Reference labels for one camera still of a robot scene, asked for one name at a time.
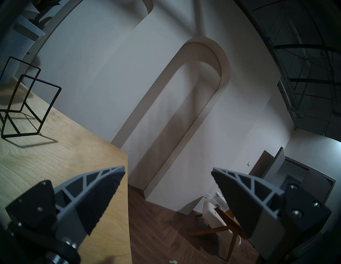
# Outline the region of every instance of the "wooden floor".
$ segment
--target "wooden floor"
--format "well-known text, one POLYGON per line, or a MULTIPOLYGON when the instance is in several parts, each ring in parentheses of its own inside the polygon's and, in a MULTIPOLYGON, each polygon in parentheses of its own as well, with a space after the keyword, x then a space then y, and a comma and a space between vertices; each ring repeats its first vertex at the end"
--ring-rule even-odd
MULTIPOLYGON (((201 218, 147 202, 143 192, 128 185, 129 230, 133 264, 226 264, 218 256, 218 236, 193 237, 189 232, 207 229, 201 218)), ((229 263, 253 264, 258 252, 243 240, 229 263)))

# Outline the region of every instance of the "wooden table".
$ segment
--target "wooden table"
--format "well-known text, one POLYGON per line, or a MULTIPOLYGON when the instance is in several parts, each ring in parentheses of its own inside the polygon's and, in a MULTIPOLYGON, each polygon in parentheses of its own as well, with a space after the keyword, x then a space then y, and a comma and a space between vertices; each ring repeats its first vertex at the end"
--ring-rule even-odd
MULTIPOLYGON (((0 108, 7 108, 16 81, 13 78, 8 85, 0 85, 0 108)), ((26 91, 27 88, 21 84, 11 109, 20 109, 26 91)), ((40 118, 48 107, 32 92, 27 103, 40 118)), ((33 126, 38 127, 38 121, 26 107, 23 113, 10 115, 21 133, 34 132, 33 126)), ((8 121, 4 132, 15 133, 8 121)), ((91 236, 85 238, 78 252, 82 264, 132 263, 127 154, 54 108, 42 127, 41 136, 0 138, 0 220, 7 224, 10 219, 4 208, 42 180, 51 180, 55 187, 78 174, 118 165, 125 165, 126 174, 103 217, 91 236)))

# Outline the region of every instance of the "white upholstered chair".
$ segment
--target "white upholstered chair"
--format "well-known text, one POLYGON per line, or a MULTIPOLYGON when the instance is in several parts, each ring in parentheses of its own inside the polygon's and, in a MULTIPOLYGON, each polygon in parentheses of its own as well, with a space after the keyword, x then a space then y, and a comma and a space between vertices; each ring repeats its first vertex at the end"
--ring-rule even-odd
POLYGON ((211 199, 204 201, 202 216, 211 229, 205 231, 193 232, 191 235, 199 236, 210 233, 217 233, 219 241, 219 256, 226 258, 228 262, 234 248, 240 246, 240 235, 246 238, 244 231, 234 218, 231 211, 223 212, 219 207, 215 207, 211 202, 211 199))

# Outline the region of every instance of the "wooden chair leg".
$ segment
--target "wooden chair leg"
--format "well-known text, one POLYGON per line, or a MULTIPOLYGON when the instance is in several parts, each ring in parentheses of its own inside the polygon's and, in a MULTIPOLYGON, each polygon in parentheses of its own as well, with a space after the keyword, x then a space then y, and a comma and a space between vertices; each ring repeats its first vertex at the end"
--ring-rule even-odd
POLYGON ((226 262, 229 262, 229 260, 230 260, 232 250, 234 248, 234 245, 236 244, 237 236, 238 236, 237 232, 233 233, 233 237, 232 237, 230 249, 229 249, 228 254, 227 254, 226 262))

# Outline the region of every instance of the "bolt head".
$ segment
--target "bolt head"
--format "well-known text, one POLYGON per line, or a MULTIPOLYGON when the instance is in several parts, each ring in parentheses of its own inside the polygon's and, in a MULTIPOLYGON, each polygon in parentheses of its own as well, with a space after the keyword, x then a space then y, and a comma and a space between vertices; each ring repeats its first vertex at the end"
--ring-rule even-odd
POLYGON ((299 210, 292 210, 291 213, 298 218, 301 218, 303 216, 303 213, 299 210))

